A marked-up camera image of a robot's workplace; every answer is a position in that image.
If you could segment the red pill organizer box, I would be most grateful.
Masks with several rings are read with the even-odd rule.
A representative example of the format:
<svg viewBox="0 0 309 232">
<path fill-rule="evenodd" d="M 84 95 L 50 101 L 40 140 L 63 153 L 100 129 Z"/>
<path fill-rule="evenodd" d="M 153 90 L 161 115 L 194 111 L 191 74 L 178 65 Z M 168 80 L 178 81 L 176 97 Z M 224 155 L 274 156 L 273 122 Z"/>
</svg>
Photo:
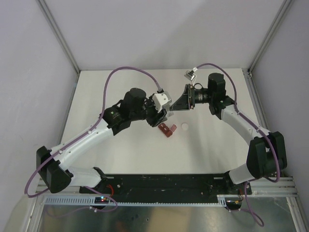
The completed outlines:
<svg viewBox="0 0 309 232">
<path fill-rule="evenodd" d="M 171 127 L 168 127 L 165 123 L 161 123 L 158 125 L 158 128 L 167 138 L 169 138 L 173 135 L 173 133 L 177 129 L 177 126 L 173 124 Z"/>
</svg>

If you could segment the white bottle cap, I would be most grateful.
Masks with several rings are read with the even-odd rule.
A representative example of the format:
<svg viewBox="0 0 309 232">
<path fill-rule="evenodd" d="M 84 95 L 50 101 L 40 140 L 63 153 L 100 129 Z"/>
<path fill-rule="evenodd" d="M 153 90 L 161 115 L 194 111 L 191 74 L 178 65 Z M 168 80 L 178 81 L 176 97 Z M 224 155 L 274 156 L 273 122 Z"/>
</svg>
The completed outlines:
<svg viewBox="0 0 309 232">
<path fill-rule="evenodd" d="M 181 124 L 181 128 L 184 130 L 184 131 L 187 131 L 189 129 L 189 125 L 187 123 L 182 123 Z"/>
</svg>

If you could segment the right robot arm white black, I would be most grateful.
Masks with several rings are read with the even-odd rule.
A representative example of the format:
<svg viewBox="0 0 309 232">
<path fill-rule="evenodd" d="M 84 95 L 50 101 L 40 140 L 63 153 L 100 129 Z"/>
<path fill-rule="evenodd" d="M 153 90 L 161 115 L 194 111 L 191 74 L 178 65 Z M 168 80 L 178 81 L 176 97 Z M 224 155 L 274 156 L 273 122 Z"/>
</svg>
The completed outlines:
<svg viewBox="0 0 309 232">
<path fill-rule="evenodd" d="M 226 172 L 223 188 L 227 193 L 235 193 L 243 182 L 280 174 L 287 167 L 284 136 L 255 124 L 237 108 L 236 101 L 226 94 L 223 74 L 211 73 L 207 88 L 185 85 L 183 94 L 170 110 L 191 110 L 203 103 L 207 103 L 211 114 L 231 126 L 249 146 L 246 162 Z"/>
</svg>

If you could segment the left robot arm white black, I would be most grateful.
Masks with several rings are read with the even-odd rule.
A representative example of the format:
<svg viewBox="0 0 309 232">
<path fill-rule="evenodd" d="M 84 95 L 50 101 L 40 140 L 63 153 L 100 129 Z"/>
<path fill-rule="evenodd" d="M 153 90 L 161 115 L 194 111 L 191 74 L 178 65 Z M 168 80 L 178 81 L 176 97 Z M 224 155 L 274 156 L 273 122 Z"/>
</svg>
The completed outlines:
<svg viewBox="0 0 309 232">
<path fill-rule="evenodd" d="M 129 128 L 133 121 L 146 120 L 151 127 L 157 127 L 167 120 L 170 103 L 167 92 L 147 97 L 142 89 L 132 88 L 73 139 L 51 149 L 40 147 L 36 152 L 36 164 L 48 190 L 58 193 L 69 186 L 87 186 L 97 193 L 103 192 L 107 181 L 100 168 L 73 168 L 72 164 L 92 147 Z"/>
</svg>

